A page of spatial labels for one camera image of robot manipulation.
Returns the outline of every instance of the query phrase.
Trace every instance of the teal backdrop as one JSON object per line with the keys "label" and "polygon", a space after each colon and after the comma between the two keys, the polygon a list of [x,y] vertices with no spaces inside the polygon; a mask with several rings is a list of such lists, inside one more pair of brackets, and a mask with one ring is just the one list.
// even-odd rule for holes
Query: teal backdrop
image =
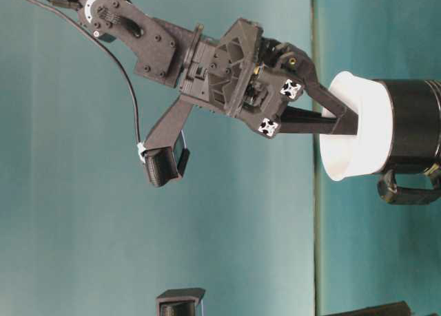
{"label": "teal backdrop", "polygon": [[[439,0],[314,0],[314,6],[314,50],[325,85],[343,70],[441,79]],[[441,202],[390,206],[377,195],[377,176],[332,182],[320,163],[317,179],[319,315],[402,300],[415,315],[440,313]],[[412,177],[399,183],[426,184]]]}
{"label": "teal backdrop", "polygon": [[[311,0],[133,2],[214,37],[246,17],[311,50]],[[154,315],[188,286],[209,316],[314,314],[311,136],[269,142],[195,109],[185,179],[154,189],[111,60],[22,0],[0,13],[0,315]],[[133,53],[110,48],[131,72]],[[146,135],[177,91],[130,75]]]}

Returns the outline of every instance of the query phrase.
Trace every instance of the white cable clip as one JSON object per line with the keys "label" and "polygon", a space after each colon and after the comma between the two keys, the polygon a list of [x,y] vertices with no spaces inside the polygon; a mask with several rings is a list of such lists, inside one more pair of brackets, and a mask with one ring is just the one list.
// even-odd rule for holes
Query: white cable clip
{"label": "white cable clip", "polygon": [[144,143],[138,143],[137,147],[138,147],[138,156],[141,159],[141,162],[145,164],[144,153],[147,151],[147,149],[145,148]]}

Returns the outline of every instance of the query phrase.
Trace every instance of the black object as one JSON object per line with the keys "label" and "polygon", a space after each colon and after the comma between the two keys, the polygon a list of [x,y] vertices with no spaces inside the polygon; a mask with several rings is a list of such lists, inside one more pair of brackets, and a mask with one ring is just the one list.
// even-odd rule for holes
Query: black object
{"label": "black object", "polygon": [[328,316],[411,316],[411,309],[406,302],[398,302]]}
{"label": "black object", "polygon": [[[194,105],[242,120],[257,134],[356,134],[358,116],[319,82],[305,52],[263,37],[255,22],[238,19],[219,40],[149,17],[130,0],[67,0],[80,5],[82,26],[102,41],[122,40],[137,56],[135,73],[181,95],[154,126],[139,155],[150,182],[183,177],[189,152],[176,156]],[[335,118],[288,106],[306,91]]]}
{"label": "black object", "polygon": [[[393,110],[393,139],[378,192],[391,204],[429,204],[441,196],[441,83],[379,81],[388,90]],[[424,173],[433,189],[396,184],[397,173]]]}
{"label": "black object", "polygon": [[156,298],[156,315],[195,316],[196,307],[202,302],[204,294],[203,288],[165,291]]}

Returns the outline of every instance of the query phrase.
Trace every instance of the robotic arm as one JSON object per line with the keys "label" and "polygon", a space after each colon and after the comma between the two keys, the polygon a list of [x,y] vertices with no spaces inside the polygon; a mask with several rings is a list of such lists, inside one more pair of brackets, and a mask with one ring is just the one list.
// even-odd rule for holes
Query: robotic arm
{"label": "robotic arm", "polygon": [[[193,106],[243,121],[257,134],[357,134],[358,116],[319,82],[312,60],[289,43],[263,37],[239,19],[219,40],[149,17],[130,0],[60,0],[96,39],[120,39],[137,56],[135,73],[178,87],[180,96],[155,124],[139,156],[150,182],[183,177],[189,151],[183,127]],[[335,117],[289,106],[303,92]]]}

